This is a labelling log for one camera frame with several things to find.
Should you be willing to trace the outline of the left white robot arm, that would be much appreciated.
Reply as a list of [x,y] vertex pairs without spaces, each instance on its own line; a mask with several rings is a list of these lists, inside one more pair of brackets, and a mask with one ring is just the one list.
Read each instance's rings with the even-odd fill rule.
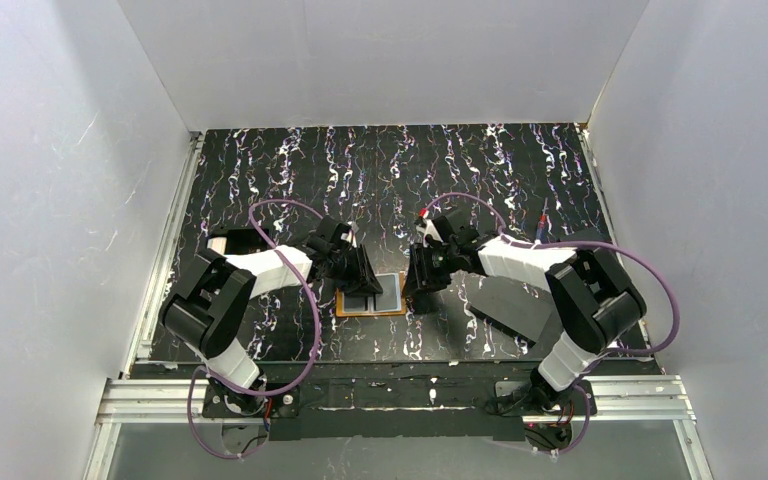
[[237,337],[248,303],[288,287],[304,288],[314,301],[310,286],[319,280],[349,297],[383,291],[351,226],[325,216],[287,245],[243,255],[199,251],[173,284],[158,321],[203,361],[210,377],[234,393],[267,397],[262,371]]

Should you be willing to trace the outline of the orange card holder wallet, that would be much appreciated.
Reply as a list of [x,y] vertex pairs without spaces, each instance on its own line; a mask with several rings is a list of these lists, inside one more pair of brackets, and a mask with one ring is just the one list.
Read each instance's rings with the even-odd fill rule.
[[382,292],[369,297],[347,297],[338,290],[335,316],[347,318],[404,315],[407,312],[407,301],[402,296],[405,279],[404,272],[378,274],[376,280],[382,287]]

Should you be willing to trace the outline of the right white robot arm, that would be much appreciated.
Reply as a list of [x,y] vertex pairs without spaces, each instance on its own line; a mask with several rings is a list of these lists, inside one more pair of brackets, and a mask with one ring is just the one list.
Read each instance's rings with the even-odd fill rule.
[[599,242],[583,248],[519,247],[498,233],[480,233],[457,209],[436,217],[421,210],[415,227],[420,239],[409,249],[405,297],[444,290],[456,272],[506,278],[551,294],[563,331],[517,395],[534,405],[547,407],[568,394],[647,312],[627,271]]

